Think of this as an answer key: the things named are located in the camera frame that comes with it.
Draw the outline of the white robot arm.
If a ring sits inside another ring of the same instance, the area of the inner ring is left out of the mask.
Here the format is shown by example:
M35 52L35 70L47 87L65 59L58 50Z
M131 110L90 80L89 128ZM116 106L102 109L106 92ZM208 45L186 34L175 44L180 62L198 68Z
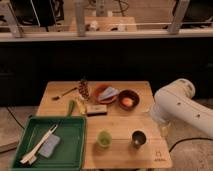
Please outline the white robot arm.
M184 78L177 79L155 92L149 114L158 124L168 124L172 116L196 127L213 138L213 109L193 100L194 84Z

